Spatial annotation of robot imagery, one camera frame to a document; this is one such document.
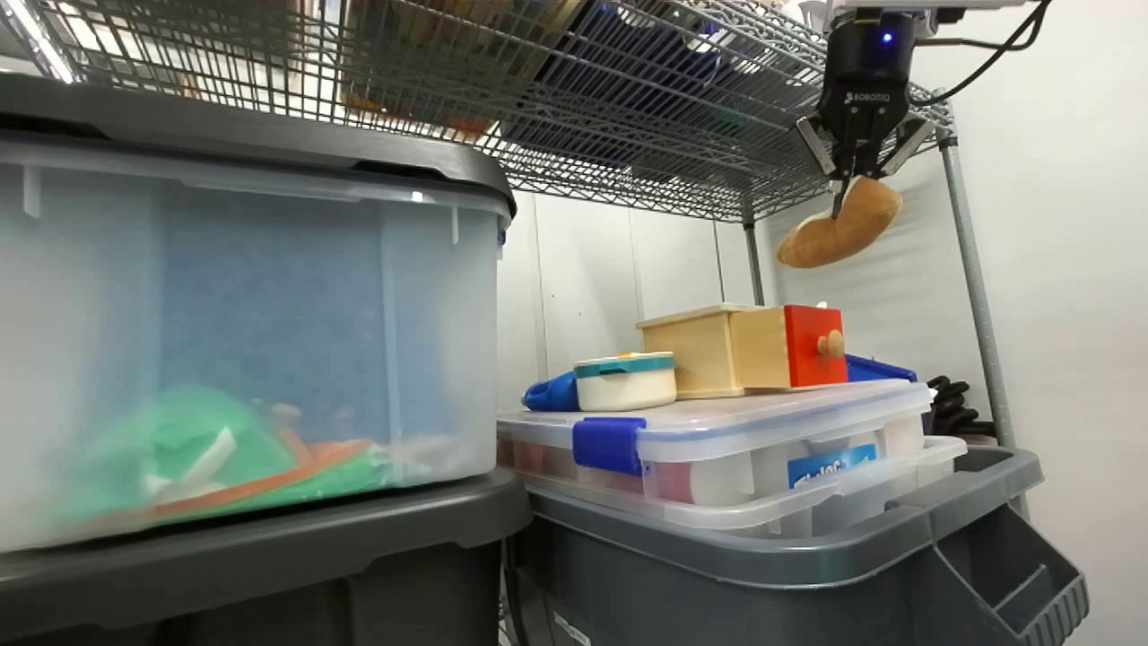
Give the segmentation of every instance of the shelf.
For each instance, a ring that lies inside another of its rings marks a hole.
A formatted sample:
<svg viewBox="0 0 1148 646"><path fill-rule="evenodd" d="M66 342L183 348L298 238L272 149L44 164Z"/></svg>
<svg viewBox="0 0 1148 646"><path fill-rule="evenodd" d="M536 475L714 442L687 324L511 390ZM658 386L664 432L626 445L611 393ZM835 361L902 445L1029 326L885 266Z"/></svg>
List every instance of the shelf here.
<svg viewBox="0 0 1148 646"><path fill-rule="evenodd" d="M754 0L24 3L59 80L475 143L517 191L695 219L825 191L794 131L825 40Z"/></svg>

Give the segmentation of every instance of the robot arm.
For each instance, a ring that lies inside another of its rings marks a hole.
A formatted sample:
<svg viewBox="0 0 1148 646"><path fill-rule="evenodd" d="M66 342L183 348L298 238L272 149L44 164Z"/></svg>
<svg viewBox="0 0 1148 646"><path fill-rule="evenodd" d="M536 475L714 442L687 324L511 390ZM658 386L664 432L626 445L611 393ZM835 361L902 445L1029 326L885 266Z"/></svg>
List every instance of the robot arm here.
<svg viewBox="0 0 1148 646"><path fill-rule="evenodd" d="M815 113L798 130L830 179L896 171L928 122L913 110L913 52L935 19L1019 6L1029 0L819 0L830 56Z"/></svg>

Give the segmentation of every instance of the orange object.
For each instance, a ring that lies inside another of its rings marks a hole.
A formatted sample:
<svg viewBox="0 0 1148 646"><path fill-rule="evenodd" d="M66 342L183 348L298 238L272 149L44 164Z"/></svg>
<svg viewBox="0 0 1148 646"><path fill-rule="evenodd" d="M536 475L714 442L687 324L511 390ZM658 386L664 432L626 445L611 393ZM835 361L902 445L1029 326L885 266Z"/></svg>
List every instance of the orange object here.
<svg viewBox="0 0 1148 646"><path fill-rule="evenodd" d="M835 214L800 222L781 244L780 260L819 269L861 254L902 219L902 195L879 179L858 179Z"/></svg>
<svg viewBox="0 0 1148 646"><path fill-rule="evenodd" d="M300 420L300 409L296 409L296 406L278 403L278 406L270 409L270 426L272 426L272 435L286 445L286 452L296 457L296 463L310 463L310 459L311 459L311 447L310 447L310 442L298 436L298 420Z"/></svg>
<svg viewBox="0 0 1148 646"><path fill-rule="evenodd" d="M786 307L791 385L842 385L849 375L841 307Z"/></svg>
<svg viewBox="0 0 1148 646"><path fill-rule="evenodd" d="M221 490L199 494L199 497L180 497L180 501L159 506L153 518L177 520L177 518L199 518L199 512L212 512L212 511L221 511L221 506L236 506L236 501L259 497L267 490L310 481L310 477L316 477L316 475L324 475L324 471L330 471L337 463L348 463L348 459L364 457L364 452L371 452L371 442L311 445L311 459L298 463L286 475L247 481L247 484L221 487Z"/></svg>

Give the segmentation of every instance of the bin lid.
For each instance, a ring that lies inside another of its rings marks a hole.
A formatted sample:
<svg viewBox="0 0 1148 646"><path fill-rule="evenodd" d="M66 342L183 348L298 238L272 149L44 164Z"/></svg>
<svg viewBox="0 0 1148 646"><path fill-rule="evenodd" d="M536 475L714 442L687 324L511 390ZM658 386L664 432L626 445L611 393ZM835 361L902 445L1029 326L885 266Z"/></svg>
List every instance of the bin lid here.
<svg viewBox="0 0 1148 646"><path fill-rule="evenodd" d="M140 539L0 557L0 642L125 628L353 577L434 545L495 545L531 520L506 471L316 511L206 520Z"/></svg>
<svg viewBox="0 0 1148 646"><path fill-rule="evenodd" d="M815 592L861 583L1015 501L1035 484L1039 484L1038 457L1015 447L972 447L943 484L923 487L871 520L815 539L670 531L658 520L550 490L531 490L531 506L550 527L578 531L628 548L632 557L660 560L720 583Z"/></svg>
<svg viewBox="0 0 1148 646"><path fill-rule="evenodd" d="M355 171L384 179L446 179L506 202L514 191L495 156L446 138L353 130L202 103L190 97L132 94L105 85L62 85L28 76L0 76L0 131L66 136L95 147L153 154L202 154L212 161L263 161L280 167Z"/></svg>
<svg viewBox="0 0 1148 646"><path fill-rule="evenodd" d="M915 385L868 379L751 397L676 403L626 416L520 411L499 420L499 435L529 445L575 447L578 432L618 432L621 423L632 423L638 459L700 463L791 442L879 432L890 416L915 411L923 411Z"/></svg>

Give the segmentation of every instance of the white wall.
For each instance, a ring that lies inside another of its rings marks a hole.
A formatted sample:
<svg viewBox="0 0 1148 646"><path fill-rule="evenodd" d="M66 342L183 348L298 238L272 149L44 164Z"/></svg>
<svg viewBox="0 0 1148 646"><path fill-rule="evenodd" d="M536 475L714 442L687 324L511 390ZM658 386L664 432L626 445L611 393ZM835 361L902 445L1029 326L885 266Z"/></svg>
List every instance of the white wall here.
<svg viewBox="0 0 1148 646"><path fill-rule="evenodd" d="M958 113L1015 426L1049 471L1035 518L1090 574L1080 642L1124 646L1148 636L1148 3L1078 0L1050 19L1045 46L1005 60Z"/></svg>
<svg viewBox="0 0 1148 646"><path fill-rule="evenodd" d="M751 301L739 225L520 195L499 266L499 406L583 360L644 348L636 324Z"/></svg>
<svg viewBox="0 0 1148 646"><path fill-rule="evenodd" d="M1002 40L1023 9L978 15L968 37ZM958 100L972 219L992 283L1011 423L1045 459L1035 520L1082 572L1093 618L1078 642L1133 646L1148 636L1148 3L1055 3L1035 52L1010 56ZM923 81L951 85L982 52L923 52ZM781 296L830 296L849 342L928 374L978 374L968 301L935 156L896 177L908 214L835 269L781 274Z"/></svg>

